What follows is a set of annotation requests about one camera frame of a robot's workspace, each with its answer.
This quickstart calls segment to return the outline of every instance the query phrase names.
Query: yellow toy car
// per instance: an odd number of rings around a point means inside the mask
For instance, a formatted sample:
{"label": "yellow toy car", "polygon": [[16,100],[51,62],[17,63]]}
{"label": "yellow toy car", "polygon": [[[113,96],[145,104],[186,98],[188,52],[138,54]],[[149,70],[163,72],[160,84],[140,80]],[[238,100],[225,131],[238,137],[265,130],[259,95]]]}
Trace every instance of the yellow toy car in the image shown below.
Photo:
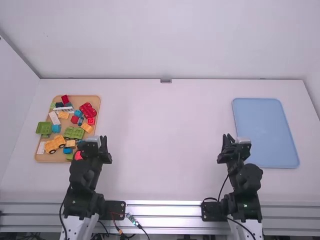
{"label": "yellow toy car", "polygon": [[55,136],[53,140],[46,141],[44,149],[47,154],[54,154],[57,149],[63,149],[66,145],[66,141],[62,135]]}

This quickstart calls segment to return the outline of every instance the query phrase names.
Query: white lego brick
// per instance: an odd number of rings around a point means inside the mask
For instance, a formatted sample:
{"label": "white lego brick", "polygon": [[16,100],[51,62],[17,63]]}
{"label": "white lego brick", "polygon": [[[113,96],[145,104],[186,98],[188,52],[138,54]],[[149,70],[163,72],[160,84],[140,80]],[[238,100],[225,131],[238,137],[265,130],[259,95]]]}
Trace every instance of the white lego brick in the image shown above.
{"label": "white lego brick", "polygon": [[51,118],[53,125],[61,125],[61,122],[54,111],[49,112],[49,117]]}

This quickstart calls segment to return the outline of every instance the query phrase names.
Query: lego piece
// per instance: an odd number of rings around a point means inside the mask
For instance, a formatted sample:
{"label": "lego piece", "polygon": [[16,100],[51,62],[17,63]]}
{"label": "lego piece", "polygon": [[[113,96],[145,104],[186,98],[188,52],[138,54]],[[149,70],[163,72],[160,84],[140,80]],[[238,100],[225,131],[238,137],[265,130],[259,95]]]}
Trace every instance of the lego piece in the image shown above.
{"label": "lego piece", "polygon": [[36,127],[35,133],[36,134],[51,134],[52,133],[52,123],[49,121],[40,121],[38,122],[38,126]]}
{"label": "lego piece", "polygon": [[49,117],[54,125],[61,125],[61,122],[54,111],[49,112]]}
{"label": "lego piece", "polygon": [[67,103],[70,103],[68,95],[61,96],[61,99],[64,105],[66,105]]}
{"label": "lego piece", "polygon": [[84,117],[80,117],[78,120],[78,126],[81,127],[82,123],[84,122]]}
{"label": "lego piece", "polygon": [[85,130],[83,130],[81,127],[77,127],[73,130],[73,138],[75,140],[81,140],[85,135]]}
{"label": "lego piece", "polygon": [[67,112],[69,114],[75,113],[75,109],[73,106],[55,107],[53,111],[55,111],[56,114],[59,114],[61,111]]}
{"label": "lego piece", "polygon": [[69,153],[65,155],[65,159],[72,161],[74,159],[74,153]]}
{"label": "lego piece", "polygon": [[52,125],[52,132],[58,134],[61,132],[61,125]]}
{"label": "lego piece", "polygon": [[66,141],[66,145],[67,148],[75,148],[76,147],[76,140],[68,140]]}
{"label": "lego piece", "polygon": [[90,126],[95,125],[95,118],[94,118],[94,117],[89,117],[89,118],[88,118],[88,124],[89,124]]}
{"label": "lego piece", "polygon": [[71,104],[71,102],[66,103],[64,106],[65,106],[65,107],[74,107],[74,106]]}
{"label": "lego piece", "polygon": [[66,146],[66,141],[62,135],[55,136],[53,140],[46,141],[44,149],[47,154],[54,154],[57,149],[62,149]]}
{"label": "lego piece", "polygon": [[56,103],[55,102],[52,102],[51,104],[50,104],[50,109],[54,109],[56,107]]}
{"label": "lego piece", "polygon": [[58,119],[68,119],[69,113],[65,111],[60,111],[58,114]]}
{"label": "lego piece", "polygon": [[93,118],[97,115],[97,111],[91,106],[89,102],[79,107],[80,111],[83,112],[85,118]]}
{"label": "lego piece", "polygon": [[41,141],[39,143],[38,150],[36,151],[36,154],[44,154],[45,153],[45,141]]}
{"label": "lego piece", "polygon": [[82,124],[81,128],[84,129],[88,134],[91,133],[93,130],[93,128],[86,122]]}
{"label": "lego piece", "polygon": [[56,102],[55,103],[55,107],[56,108],[63,108],[65,105],[64,105],[64,103],[63,102]]}
{"label": "lego piece", "polygon": [[82,117],[83,113],[80,110],[75,110],[74,115],[80,118]]}
{"label": "lego piece", "polygon": [[79,120],[79,117],[78,117],[78,116],[72,116],[70,121],[71,121],[73,124],[78,124],[78,120]]}
{"label": "lego piece", "polygon": [[73,152],[73,149],[70,148],[70,147],[65,147],[65,148],[63,149],[63,153],[64,153],[64,154],[72,154],[72,152]]}

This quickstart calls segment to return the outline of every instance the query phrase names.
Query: red toy car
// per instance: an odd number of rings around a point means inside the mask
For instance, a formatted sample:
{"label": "red toy car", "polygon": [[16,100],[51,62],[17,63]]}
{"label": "red toy car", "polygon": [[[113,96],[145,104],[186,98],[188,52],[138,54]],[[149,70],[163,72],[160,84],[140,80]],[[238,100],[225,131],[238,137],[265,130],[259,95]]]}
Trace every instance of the red toy car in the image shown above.
{"label": "red toy car", "polygon": [[85,104],[81,105],[79,109],[81,112],[83,112],[83,115],[86,119],[93,118],[97,115],[97,111],[91,106],[89,102],[86,102]]}

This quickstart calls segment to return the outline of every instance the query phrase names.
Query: toy car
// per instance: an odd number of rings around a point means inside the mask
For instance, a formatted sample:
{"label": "toy car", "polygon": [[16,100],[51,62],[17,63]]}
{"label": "toy car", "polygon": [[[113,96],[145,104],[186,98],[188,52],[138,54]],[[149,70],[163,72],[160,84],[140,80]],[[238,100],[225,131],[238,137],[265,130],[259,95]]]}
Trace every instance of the toy car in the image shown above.
{"label": "toy car", "polygon": [[93,118],[97,115],[97,111],[91,106],[89,102],[79,107],[80,111],[84,114],[85,118]]}
{"label": "toy car", "polygon": [[63,149],[66,145],[66,141],[62,135],[55,136],[53,140],[46,141],[44,149],[47,154],[54,154],[57,149]]}
{"label": "toy car", "polygon": [[80,127],[74,128],[73,126],[68,126],[63,134],[63,137],[67,140],[74,139],[80,140],[84,137],[85,130]]}

